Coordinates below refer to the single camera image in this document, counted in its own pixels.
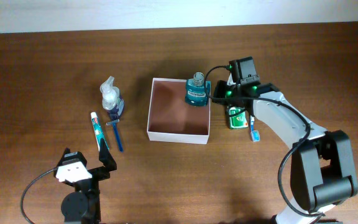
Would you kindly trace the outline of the foam pump bottle blue liquid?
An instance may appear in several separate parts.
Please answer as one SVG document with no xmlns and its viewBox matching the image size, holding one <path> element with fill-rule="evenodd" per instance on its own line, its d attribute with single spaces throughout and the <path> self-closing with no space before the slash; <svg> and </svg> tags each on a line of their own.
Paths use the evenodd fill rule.
<svg viewBox="0 0 358 224">
<path fill-rule="evenodd" d="M 114 86 L 114 77 L 110 76 L 100 86 L 102 93 L 102 105 L 107 111 L 111 120 L 120 119 L 124 111 L 124 100 L 121 95 L 120 89 Z"/>
</svg>

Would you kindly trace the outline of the teal mouthwash bottle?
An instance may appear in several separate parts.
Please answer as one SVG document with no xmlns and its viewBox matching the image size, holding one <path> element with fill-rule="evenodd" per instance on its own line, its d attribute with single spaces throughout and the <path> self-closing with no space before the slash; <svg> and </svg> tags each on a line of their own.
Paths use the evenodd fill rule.
<svg viewBox="0 0 358 224">
<path fill-rule="evenodd" d="M 193 78 L 186 81 L 185 102 L 191 106 L 206 106 L 208 97 L 206 91 L 210 92 L 211 82 L 204 80 L 204 74 L 196 72 Z"/>
</svg>

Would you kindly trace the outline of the green soap box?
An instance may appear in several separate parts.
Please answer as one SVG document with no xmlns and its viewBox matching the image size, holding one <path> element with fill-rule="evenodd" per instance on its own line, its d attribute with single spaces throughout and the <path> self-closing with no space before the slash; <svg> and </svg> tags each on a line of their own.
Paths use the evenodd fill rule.
<svg viewBox="0 0 358 224">
<path fill-rule="evenodd" d="M 244 108 L 230 106 L 227 108 L 227 116 L 230 129 L 244 129 L 249 127 Z"/>
</svg>

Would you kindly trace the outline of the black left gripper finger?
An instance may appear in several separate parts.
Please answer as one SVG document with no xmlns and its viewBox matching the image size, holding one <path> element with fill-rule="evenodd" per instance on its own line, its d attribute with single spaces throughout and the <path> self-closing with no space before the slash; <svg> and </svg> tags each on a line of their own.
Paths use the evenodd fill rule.
<svg viewBox="0 0 358 224">
<path fill-rule="evenodd" d="M 108 171 L 114 171 L 117 169 L 116 161 L 109 152 L 108 146 L 104 139 L 101 139 L 99 143 L 99 161 L 103 163 Z"/>
<path fill-rule="evenodd" d="M 81 162 L 84 166 L 87 165 L 87 160 L 80 151 L 71 152 L 69 148 L 66 148 L 63 152 L 61 159 L 58 161 L 57 167 L 71 164 L 74 162 Z"/>
</svg>

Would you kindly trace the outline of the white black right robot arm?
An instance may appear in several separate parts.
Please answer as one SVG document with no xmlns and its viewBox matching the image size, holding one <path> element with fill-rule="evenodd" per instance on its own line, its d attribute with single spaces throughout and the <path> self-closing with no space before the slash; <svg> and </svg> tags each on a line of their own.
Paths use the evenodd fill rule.
<svg viewBox="0 0 358 224">
<path fill-rule="evenodd" d="M 351 140 L 328 131 L 295 107 L 274 85 L 218 81 L 213 102 L 244 108 L 289 148 L 277 182 L 286 208 L 272 223 L 317 223 L 325 213 L 358 193 Z"/>
</svg>

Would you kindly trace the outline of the blue white toothbrush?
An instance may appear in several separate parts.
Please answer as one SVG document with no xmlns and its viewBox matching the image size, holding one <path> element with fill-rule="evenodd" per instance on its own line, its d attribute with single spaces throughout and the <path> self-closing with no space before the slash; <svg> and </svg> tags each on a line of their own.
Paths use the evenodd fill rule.
<svg viewBox="0 0 358 224">
<path fill-rule="evenodd" d="M 258 132 L 258 130 L 255 129 L 255 118 L 253 116 L 250 116 L 250 136 L 251 136 L 251 140 L 253 142 L 259 142 L 260 141 L 260 134 Z"/>
</svg>

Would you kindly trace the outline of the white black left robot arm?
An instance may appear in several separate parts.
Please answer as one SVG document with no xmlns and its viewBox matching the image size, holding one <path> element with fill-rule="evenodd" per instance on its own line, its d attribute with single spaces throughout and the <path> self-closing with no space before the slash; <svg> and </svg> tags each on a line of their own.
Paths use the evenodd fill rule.
<svg viewBox="0 0 358 224">
<path fill-rule="evenodd" d="M 99 161 L 102 166 L 87 169 L 87 160 L 80 151 L 65 149 L 53 174 L 59 182 L 74 188 L 61 204 L 65 223 L 101 222 L 99 183 L 109 179 L 110 172 L 117 169 L 104 139 L 99 142 Z"/>
</svg>

